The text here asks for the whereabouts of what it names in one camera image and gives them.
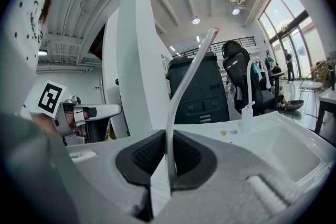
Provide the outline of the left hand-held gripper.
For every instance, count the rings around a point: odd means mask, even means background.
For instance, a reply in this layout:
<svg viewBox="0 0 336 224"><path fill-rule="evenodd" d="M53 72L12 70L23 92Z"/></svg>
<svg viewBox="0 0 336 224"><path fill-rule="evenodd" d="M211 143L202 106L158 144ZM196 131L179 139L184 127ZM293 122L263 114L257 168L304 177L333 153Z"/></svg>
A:
<svg viewBox="0 0 336 224"><path fill-rule="evenodd" d="M45 81L35 84L26 100L26 108L32 121L43 131L63 140L65 145L85 142L84 136L73 133L67 123L66 113L73 114L76 126L86 121L110 119L121 113L118 104L81 105L81 100L70 95L68 89L58 83Z"/></svg>

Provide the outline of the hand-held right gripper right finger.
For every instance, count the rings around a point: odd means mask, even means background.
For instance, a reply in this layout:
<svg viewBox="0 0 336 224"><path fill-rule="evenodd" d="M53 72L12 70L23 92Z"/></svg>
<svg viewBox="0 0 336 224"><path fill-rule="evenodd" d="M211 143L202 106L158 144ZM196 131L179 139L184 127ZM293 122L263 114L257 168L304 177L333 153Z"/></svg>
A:
<svg viewBox="0 0 336 224"><path fill-rule="evenodd" d="M190 177L193 184L215 167L197 188L174 191L158 223L295 223L315 197L315 190L302 191L243 147L185 131L176 135L213 155L213 161L201 160L204 167Z"/></svg>

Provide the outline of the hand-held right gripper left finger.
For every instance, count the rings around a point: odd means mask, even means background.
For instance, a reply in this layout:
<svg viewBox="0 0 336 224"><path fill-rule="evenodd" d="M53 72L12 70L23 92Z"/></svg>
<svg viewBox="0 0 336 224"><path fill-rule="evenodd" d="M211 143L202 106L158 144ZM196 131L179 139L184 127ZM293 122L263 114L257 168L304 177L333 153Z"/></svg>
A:
<svg viewBox="0 0 336 224"><path fill-rule="evenodd" d="M164 151L164 130L63 147L64 223L160 223L150 179Z"/></svg>

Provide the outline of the person's left hand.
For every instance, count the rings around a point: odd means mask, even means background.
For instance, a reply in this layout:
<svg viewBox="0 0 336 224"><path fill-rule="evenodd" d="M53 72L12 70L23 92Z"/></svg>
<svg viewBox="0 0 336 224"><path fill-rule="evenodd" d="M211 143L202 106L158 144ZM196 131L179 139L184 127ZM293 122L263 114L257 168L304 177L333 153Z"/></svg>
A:
<svg viewBox="0 0 336 224"><path fill-rule="evenodd" d="M66 120L73 133L75 133L78 136L84 136L83 128L80 126L76 126L75 118L73 114L66 113Z"/></svg>

